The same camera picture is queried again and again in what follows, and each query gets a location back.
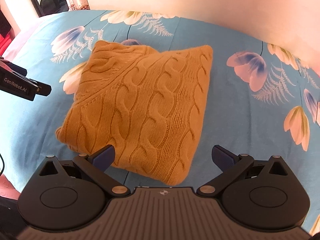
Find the black clamp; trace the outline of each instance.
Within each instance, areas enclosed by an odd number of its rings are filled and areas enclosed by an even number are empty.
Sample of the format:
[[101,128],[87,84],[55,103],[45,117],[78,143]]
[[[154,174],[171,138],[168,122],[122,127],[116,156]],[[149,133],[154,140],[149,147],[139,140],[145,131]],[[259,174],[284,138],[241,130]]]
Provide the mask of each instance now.
[[310,200],[281,156],[256,161],[215,145],[212,160],[223,173],[199,187],[198,195],[218,199],[229,217],[246,227],[278,230],[302,225]]
[[51,86],[26,77],[27,70],[0,58],[0,90],[33,101],[36,95],[48,96]]
[[19,197],[23,219],[36,228],[59,231],[99,217],[109,200],[131,193],[103,173],[114,158],[112,145],[90,156],[79,154],[71,161],[47,155]]

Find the blue bedsheet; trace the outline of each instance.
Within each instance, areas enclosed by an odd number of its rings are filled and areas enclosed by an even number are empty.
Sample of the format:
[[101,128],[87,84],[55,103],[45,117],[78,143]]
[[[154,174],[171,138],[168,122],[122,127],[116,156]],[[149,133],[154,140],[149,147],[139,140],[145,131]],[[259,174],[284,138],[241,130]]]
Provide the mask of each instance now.
[[[158,51],[204,44],[213,48],[201,139],[189,175],[180,186],[196,189],[220,174],[211,160],[215,144],[255,159],[281,155],[309,194],[311,208],[304,228],[310,230],[320,214],[320,78],[276,46],[220,26],[159,14],[71,11],[37,28],[13,63],[26,68],[28,77],[50,84],[52,93],[30,102],[0,91],[0,153],[6,164],[4,174],[15,188],[22,191],[47,154],[60,160],[75,156],[56,139],[55,130],[73,102],[73,95],[66,92],[74,88],[77,76],[69,75],[65,83],[60,78],[89,58],[97,40],[127,38]],[[130,189],[163,186],[113,167],[106,173]]]

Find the red fabric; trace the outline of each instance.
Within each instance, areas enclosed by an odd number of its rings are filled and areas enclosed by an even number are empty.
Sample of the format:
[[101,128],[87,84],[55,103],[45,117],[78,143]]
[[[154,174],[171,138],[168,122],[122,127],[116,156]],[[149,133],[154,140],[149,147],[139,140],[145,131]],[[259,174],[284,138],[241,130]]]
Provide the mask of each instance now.
[[13,61],[15,56],[18,54],[20,49],[24,46],[24,44],[27,42],[27,40],[30,38],[30,36],[34,33],[34,31],[38,28],[38,26],[44,22],[44,20],[47,20],[51,17],[54,17],[55,14],[43,16],[40,18],[37,18],[34,22],[31,23],[31,25],[26,26],[23,31],[21,31],[17,37],[12,37],[12,42],[9,45],[8,49],[4,52],[3,57],[6,60]]
[[7,49],[7,47],[11,43],[11,41],[12,40],[10,37],[10,33],[8,33],[7,36],[5,37],[2,37],[2,35],[0,35],[0,56],[2,56],[4,51]]
[[20,196],[20,193],[12,186],[4,174],[0,176],[0,196],[11,199],[18,199]]

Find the fern leaf print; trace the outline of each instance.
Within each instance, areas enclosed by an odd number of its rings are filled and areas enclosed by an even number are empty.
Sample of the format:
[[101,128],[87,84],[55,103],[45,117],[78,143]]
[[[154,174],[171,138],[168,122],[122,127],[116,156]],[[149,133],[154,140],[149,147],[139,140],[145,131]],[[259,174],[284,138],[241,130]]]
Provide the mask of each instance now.
[[306,66],[303,66],[303,64],[301,63],[301,61],[299,59],[297,60],[297,64],[298,64],[298,71],[300,72],[301,75],[303,75],[304,78],[306,78],[308,80],[308,83],[310,83],[311,86],[313,86],[314,88],[320,89],[320,87],[318,87],[316,82],[310,76],[310,74],[308,72],[309,68],[307,68]]
[[159,35],[159,36],[172,36],[172,33],[169,33],[167,31],[167,29],[163,26],[163,23],[161,22],[161,19],[154,19],[152,16],[147,16],[146,13],[143,13],[141,20],[133,25],[133,26],[137,26],[143,23],[143,26],[141,26],[140,28],[138,28],[138,30],[140,29],[144,29],[145,27],[148,26],[147,30],[144,31],[144,33],[146,32],[150,32],[150,34],[155,33],[154,35]]
[[79,26],[76,28],[72,28],[69,30],[66,30],[65,32],[59,34],[52,42],[52,48],[51,51],[54,53],[53,59],[57,55],[62,55],[65,53],[73,43],[78,39],[80,34],[84,31],[83,26]]
[[82,58],[82,52],[84,49],[87,48],[89,51],[92,51],[92,45],[94,41],[96,39],[103,40],[103,28],[100,30],[90,29],[91,35],[86,32],[82,38],[77,36],[77,39],[73,40],[73,43],[66,51],[61,54],[54,55],[54,57],[52,57],[50,60],[54,63],[63,63],[65,60],[68,62],[70,58],[76,59],[77,56]]
[[282,63],[281,68],[272,65],[264,86],[256,94],[253,94],[253,97],[268,104],[278,105],[279,102],[289,102],[288,96],[294,96],[290,93],[287,83],[295,86],[285,73]]

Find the flower print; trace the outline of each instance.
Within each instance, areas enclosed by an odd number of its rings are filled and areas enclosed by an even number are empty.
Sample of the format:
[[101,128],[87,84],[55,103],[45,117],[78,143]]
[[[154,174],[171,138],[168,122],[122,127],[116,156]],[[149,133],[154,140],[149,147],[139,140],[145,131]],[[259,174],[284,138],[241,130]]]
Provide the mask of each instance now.
[[[308,64],[305,63],[304,61],[300,60],[300,63],[303,67],[309,68]],[[318,77],[320,77],[320,65],[319,66],[311,66],[310,68],[318,75]]]
[[318,102],[318,110],[317,110],[316,121],[317,121],[318,125],[320,126],[320,102]]
[[320,126],[320,102],[317,102],[314,99],[308,89],[304,90],[303,97],[304,101],[306,102],[307,108],[312,115],[313,122],[317,122]]
[[65,91],[67,95],[75,94],[77,92],[82,70],[84,69],[86,63],[87,62],[85,61],[73,67],[60,78],[59,83],[64,81],[63,91]]
[[227,66],[234,67],[235,73],[244,82],[249,83],[250,89],[257,92],[263,87],[267,78],[267,64],[257,53],[240,51],[227,60]]
[[131,25],[140,20],[142,12],[134,11],[112,11],[101,17],[100,21],[108,20],[109,23],[120,23]]
[[296,145],[301,144],[304,151],[308,150],[310,127],[309,121],[301,106],[290,110],[284,120],[284,131],[290,130]]
[[304,68],[309,68],[309,65],[308,65],[307,62],[305,62],[305,61],[303,61],[303,60],[301,60],[301,59],[298,59],[298,60],[300,61],[300,65],[301,65],[302,67],[304,67]]
[[298,70],[298,65],[297,65],[297,62],[296,62],[294,55],[292,55],[287,50],[285,50],[277,45],[270,44],[270,43],[268,43],[268,50],[271,55],[275,54],[279,58],[280,61],[282,61],[283,63],[285,63],[287,65],[291,65],[295,70]]
[[125,41],[122,41],[120,44],[124,46],[141,45],[139,41],[134,39],[127,39]]
[[152,17],[154,19],[160,19],[161,17],[166,18],[166,19],[170,19],[170,18],[174,18],[175,16],[172,16],[169,14],[153,13]]
[[313,98],[313,96],[311,95],[308,89],[304,90],[303,97],[304,97],[304,101],[306,102],[307,108],[312,115],[313,122],[316,122],[317,109],[318,109],[317,101]]
[[54,56],[62,54],[67,49],[69,49],[72,46],[72,44],[75,43],[79,35],[83,32],[83,30],[84,27],[79,26],[76,28],[69,29],[58,35],[53,40],[53,42],[51,42],[51,51],[54,53]]

